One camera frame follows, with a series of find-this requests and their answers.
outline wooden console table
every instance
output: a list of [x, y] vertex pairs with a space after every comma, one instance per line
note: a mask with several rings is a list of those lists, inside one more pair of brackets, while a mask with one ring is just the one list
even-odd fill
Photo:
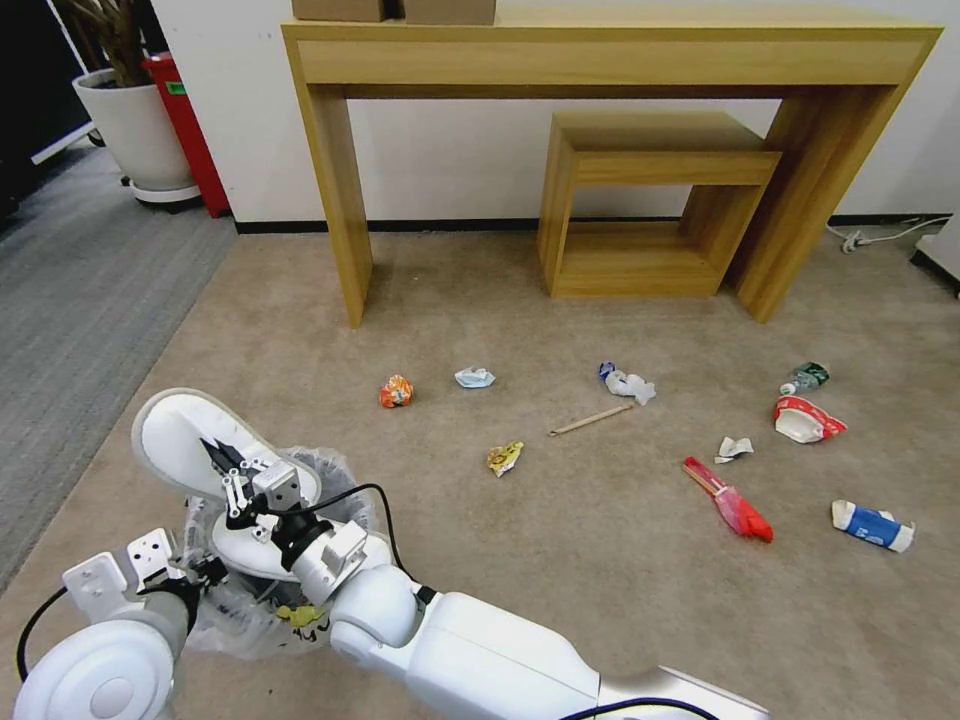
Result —
[[942, 31], [785, 5], [505, 4], [491, 27], [283, 25], [352, 327], [373, 259], [348, 98], [780, 98], [782, 153], [727, 282], [759, 322]]

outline floor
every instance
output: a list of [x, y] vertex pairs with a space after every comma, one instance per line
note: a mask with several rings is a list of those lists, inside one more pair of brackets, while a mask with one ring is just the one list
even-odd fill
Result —
[[[419, 579], [558, 630], [603, 674], [671, 665], [778, 718], [956, 714], [960, 303], [907, 262], [909, 243], [848, 257], [825, 240], [766, 326], [727, 292], [551, 301], [531, 234], [378, 236], [374, 251], [351, 331], [326, 238], [236, 241], [0, 599], [0, 657], [65, 568], [182, 525], [183, 499], [135, 465], [128, 433], [151, 394], [186, 385], [278, 445], [344, 452], [386, 487]], [[597, 382], [602, 360], [654, 381], [656, 399], [549, 438], [619, 402]], [[815, 400], [850, 427], [811, 446], [771, 422], [777, 387], [806, 360], [830, 367]], [[470, 364], [496, 383], [461, 390], [453, 372]], [[396, 372], [415, 400], [380, 409]], [[772, 522], [772, 545], [731, 533], [680, 471], [724, 435], [753, 439], [756, 455], [719, 474]], [[486, 451], [512, 440], [526, 447], [497, 480]], [[915, 521], [914, 546], [896, 555], [837, 532], [836, 498]], [[75, 627], [57, 606], [31, 658]], [[255, 665], [187, 653], [182, 670], [184, 720], [435, 717], [329, 652]], [[15, 691], [11, 668], [0, 698]]]
[[56, 165], [0, 219], [0, 591], [236, 237], [141, 206], [86, 141]]

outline trash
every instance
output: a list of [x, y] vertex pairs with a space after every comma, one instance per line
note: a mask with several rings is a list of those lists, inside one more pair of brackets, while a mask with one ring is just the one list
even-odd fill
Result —
[[786, 395], [773, 408], [778, 433], [799, 443], [824, 440], [847, 431], [847, 426], [809, 400]]
[[497, 379], [497, 376], [486, 368], [478, 367], [464, 368], [460, 372], [454, 373], [453, 376], [460, 383], [460, 387], [469, 389], [490, 387], [493, 385], [493, 381]]
[[720, 515], [737, 535], [773, 542], [773, 528], [733, 485], [727, 485], [694, 457], [683, 461], [684, 472], [713, 498]]
[[595, 423], [598, 420], [603, 420], [604, 418], [611, 417], [612, 415], [617, 415], [618, 413], [622, 413], [624, 410], [631, 410], [634, 407], [635, 405], [633, 403], [627, 403], [626, 405], [618, 405], [617, 407], [611, 408], [610, 410], [604, 410], [601, 413], [597, 413], [596, 415], [591, 415], [590, 417], [586, 417], [583, 420], [577, 420], [576, 422], [570, 423], [569, 425], [564, 425], [562, 428], [551, 430], [549, 432], [549, 435], [550, 437], [563, 435], [564, 433], [568, 433], [571, 430], [582, 428], [584, 425], [590, 425], [591, 423]]
[[627, 375], [622, 370], [617, 370], [612, 362], [600, 363], [597, 374], [614, 395], [636, 398], [641, 406], [645, 406], [657, 396], [653, 383], [648, 383], [639, 375]]
[[380, 388], [380, 405], [386, 408], [409, 405], [413, 399], [413, 385], [403, 375], [394, 375]]
[[894, 552], [903, 552], [913, 542], [916, 525], [898, 523], [893, 515], [885, 510], [871, 510], [847, 500], [834, 500], [831, 511], [833, 526], [837, 530], [843, 530], [848, 535], [874, 545]]
[[722, 465], [723, 463], [733, 462], [741, 455], [752, 452], [753, 443], [750, 442], [750, 438], [734, 440], [731, 437], [725, 437], [723, 442], [720, 443], [720, 449], [717, 451], [717, 456], [713, 461], [717, 463], [717, 465]]
[[[316, 471], [321, 486], [319, 501], [357, 486], [346, 460], [336, 450], [297, 446], [279, 452]], [[224, 510], [222, 502], [189, 499], [182, 563], [191, 567], [219, 554], [211, 536]], [[344, 498], [326, 508], [323, 515], [336, 522], [353, 520], [370, 532], [377, 529], [376, 510], [366, 493]], [[242, 660], [303, 655], [329, 646], [329, 609], [329, 604], [317, 607], [303, 597], [298, 582], [257, 577], [229, 567], [227, 577], [201, 595], [187, 646]]]
[[493, 470], [497, 477], [503, 477], [505, 472], [517, 464], [521, 450], [523, 450], [522, 442], [510, 443], [502, 448], [490, 448], [490, 452], [487, 453], [487, 467]]
[[793, 378], [780, 386], [781, 395], [798, 395], [816, 390], [830, 379], [827, 369], [818, 363], [804, 363], [793, 371]]

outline cardboard box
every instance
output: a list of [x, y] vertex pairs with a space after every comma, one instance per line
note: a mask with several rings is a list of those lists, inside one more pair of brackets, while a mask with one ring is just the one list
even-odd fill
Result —
[[414, 25], [493, 25], [497, 0], [403, 0]]
[[381, 22], [383, 0], [293, 0], [293, 15], [299, 20]]

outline wooden stick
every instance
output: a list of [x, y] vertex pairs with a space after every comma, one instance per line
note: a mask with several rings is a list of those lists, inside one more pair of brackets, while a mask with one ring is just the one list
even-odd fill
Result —
[[632, 407], [634, 407], [635, 405], [636, 405], [635, 402], [626, 403], [625, 405], [618, 405], [618, 406], [615, 407], [615, 408], [612, 408], [612, 409], [610, 409], [610, 410], [604, 410], [602, 413], [597, 413], [596, 415], [591, 415], [590, 417], [584, 418], [583, 420], [577, 420], [575, 423], [570, 423], [569, 425], [565, 425], [565, 426], [562, 427], [562, 428], [557, 428], [556, 430], [551, 430], [551, 431], [550, 431], [550, 437], [556, 437], [557, 435], [563, 435], [564, 433], [568, 433], [568, 432], [570, 432], [571, 430], [576, 430], [577, 428], [582, 428], [584, 425], [590, 425], [591, 423], [595, 423], [595, 422], [597, 422], [598, 420], [603, 420], [604, 418], [608, 418], [608, 417], [610, 417], [610, 416], [612, 416], [612, 415], [616, 415], [617, 413], [622, 413], [624, 410], [630, 410], [630, 409], [631, 409]]
[[710, 483], [708, 483], [704, 478], [700, 477], [700, 475], [698, 475], [697, 473], [695, 473], [693, 470], [691, 470], [690, 468], [688, 468], [686, 465], [683, 466], [683, 471], [684, 471], [687, 475], [689, 475], [690, 477], [692, 477], [694, 480], [696, 480], [696, 481], [697, 481], [697, 485], [699, 485], [699, 486], [702, 487], [704, 490], [706, 490], [706, 491], [710, 494], [710, 497], [716, 497], [716, 496], [717, 496], [717, 493], [718, 493], [719, 491], [718, 491], [715, 487], [713, 487], [713, 485], [711, 485]]

